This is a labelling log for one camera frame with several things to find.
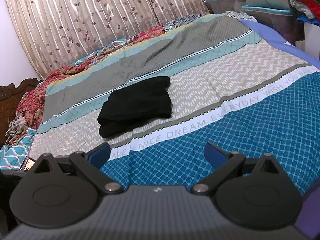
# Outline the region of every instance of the floral curtain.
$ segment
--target floral curtain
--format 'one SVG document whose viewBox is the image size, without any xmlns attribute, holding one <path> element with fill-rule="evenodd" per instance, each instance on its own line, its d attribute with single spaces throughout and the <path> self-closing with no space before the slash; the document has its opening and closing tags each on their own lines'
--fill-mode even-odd
<svg viewBox="0 0 320 240">
<path fill-rule="evenodd" d="M 20 42 L 42 79 L 114 40 L 207 12 L 201 0 L 6 1 Z"/>
</svg>

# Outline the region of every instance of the wooden headboard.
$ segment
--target wooden headboard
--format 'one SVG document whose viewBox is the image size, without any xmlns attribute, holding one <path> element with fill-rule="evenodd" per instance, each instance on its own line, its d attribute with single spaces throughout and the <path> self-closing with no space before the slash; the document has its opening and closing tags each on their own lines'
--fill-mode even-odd
<svg viewBox="0 0 320 240">
<path fill-rule="evenodd" d="M 5 143 L 5 132 L 9 123 L 16 117 L 16 108 L 25 92 L 33 90 L 39 84 L 36 78 L 28 78 L 18 87 L 13 83 L 9 86 L 0 86 L 0 148 Z"/>
</svg>

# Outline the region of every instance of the black garment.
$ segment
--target black garment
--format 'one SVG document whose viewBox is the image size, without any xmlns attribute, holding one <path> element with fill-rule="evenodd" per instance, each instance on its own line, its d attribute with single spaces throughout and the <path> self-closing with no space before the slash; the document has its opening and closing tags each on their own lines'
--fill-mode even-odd
<svg viewBox="0 0 320 240">
<path fill-rule="evenodd" d="M 99 134 L 109 138 L 154 118 L 170 118 L 169 86 L 169 77 L 154 77 L 112 92 L 98 116 Z"/>
</svg>

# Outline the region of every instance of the metal screw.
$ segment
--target metal screw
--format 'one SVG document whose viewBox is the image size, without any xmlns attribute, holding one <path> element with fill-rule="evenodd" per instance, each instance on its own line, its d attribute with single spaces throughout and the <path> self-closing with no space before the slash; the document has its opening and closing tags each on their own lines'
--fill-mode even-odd
<svg viewBox="0 0 320 240">
<path fill-rule="evenodd" d="M 206 192 L 209 189 L 208 185 L 202 183 L 195 184 L 192 188 L 195 192 L 199 193 Z"/>
<path fill-rule="evenodd" d="M 106 185 L 104 185 L 104 188 L 107 191 L 116 191 L 121 188 L 121 185 L 116 182 L 109 182 Z"/>
</svg>

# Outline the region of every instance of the white wall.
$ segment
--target white wall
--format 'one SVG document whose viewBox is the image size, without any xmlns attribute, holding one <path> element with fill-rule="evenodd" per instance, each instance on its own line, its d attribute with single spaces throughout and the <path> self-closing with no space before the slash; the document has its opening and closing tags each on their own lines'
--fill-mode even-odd
<svg viewBox="0 0 320 240">
<path fill-rule="evenodd" d="M 17 87 L 26 78 L 40 80 L 17 37 L 6 0 L 0 0 L 0 19 L 0 86 Z"/>
</svg>

